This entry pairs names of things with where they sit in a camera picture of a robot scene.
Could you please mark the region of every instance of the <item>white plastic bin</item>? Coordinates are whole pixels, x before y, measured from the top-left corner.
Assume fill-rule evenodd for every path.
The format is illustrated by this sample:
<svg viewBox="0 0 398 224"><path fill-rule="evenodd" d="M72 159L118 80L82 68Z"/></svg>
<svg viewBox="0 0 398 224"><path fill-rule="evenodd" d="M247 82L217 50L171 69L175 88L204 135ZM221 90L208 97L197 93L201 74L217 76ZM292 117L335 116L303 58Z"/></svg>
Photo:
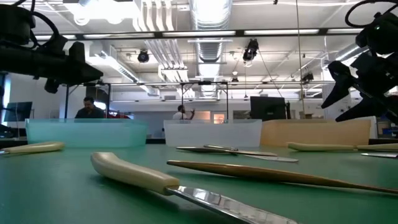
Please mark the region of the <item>white plastic bin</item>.
<svg viewBox="0 0 398 224"><path fill-rule="evenodd" d="M259 147L262 121L236 119L214 124L210 120L170 120L164 121L164 128L166 144L170 147L205 144Z"/></svg>

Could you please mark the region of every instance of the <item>green tabletop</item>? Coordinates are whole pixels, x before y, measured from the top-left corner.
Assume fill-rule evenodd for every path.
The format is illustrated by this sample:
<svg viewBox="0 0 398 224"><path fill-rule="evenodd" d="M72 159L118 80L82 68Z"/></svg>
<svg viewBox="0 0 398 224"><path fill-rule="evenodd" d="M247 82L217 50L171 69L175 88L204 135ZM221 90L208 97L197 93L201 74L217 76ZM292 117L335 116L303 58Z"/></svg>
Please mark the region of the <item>green tabletop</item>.
<svg viewBox="0 0 398 224"><path fill-rule="evenodd" d="M168 166L167 160L219 162L288 170L356 184L398 189L398 161L358 152L293 152L262 148L298 164L228 154L179 152L165 145L134 149L65 149L0 157L0 223L232 223L176 196L164 197L109 180L91 166L94 151L221 193L303 224L396 223L398 196L354 189L256 182Z"/></svg>

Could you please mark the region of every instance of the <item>beige bin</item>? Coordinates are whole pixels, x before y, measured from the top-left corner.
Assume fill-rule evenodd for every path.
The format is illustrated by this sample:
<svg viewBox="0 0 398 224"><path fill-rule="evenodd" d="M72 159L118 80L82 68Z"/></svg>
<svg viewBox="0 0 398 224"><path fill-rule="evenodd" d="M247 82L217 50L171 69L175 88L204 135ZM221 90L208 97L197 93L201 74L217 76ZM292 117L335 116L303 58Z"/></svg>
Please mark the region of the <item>beige bin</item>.
<svg viewBox="0 0 398 224"><path fill-rule="evenodd" d="M262 123L261 145L286 146L287 142L304 144L367 145L371 121L335 122L316 119L272 120Z"/></svg>

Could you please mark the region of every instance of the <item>translucent container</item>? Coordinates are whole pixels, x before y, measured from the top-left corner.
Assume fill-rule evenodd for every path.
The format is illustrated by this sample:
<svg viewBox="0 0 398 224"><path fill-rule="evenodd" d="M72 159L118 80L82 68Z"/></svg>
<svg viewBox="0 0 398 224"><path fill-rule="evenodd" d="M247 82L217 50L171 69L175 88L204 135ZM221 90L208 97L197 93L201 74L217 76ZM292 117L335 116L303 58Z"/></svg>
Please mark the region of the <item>translucent container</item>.
<svg viewBox="0 0 398 224"><path fill-rule="evenodd" d="M170 120L164 121L164 127L166 144L170 147L205 144L259 147L262 121L236 119L215 124L210 120Z"/></svg>
<svg viewBox="0 0 398 224"><path fill-rule="evenodd" d="M61 141L66 147L136 147L146 143L147 125L131 119L27 119L29 144Z"/></svg>

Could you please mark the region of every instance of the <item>light blue bin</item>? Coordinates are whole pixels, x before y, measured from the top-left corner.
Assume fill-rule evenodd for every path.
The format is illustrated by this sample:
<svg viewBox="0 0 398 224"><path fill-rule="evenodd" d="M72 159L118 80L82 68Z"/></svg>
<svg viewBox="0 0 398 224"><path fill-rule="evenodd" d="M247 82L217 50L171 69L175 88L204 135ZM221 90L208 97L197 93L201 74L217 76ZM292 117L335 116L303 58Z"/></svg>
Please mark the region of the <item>light blue bin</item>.
<svg viewBox="0 0 398 224"><path fill-rule="evenodd" d="M147 125L132 119L27 119L29 144L60 141L66 147L136 147L146 143Z"/></svg>

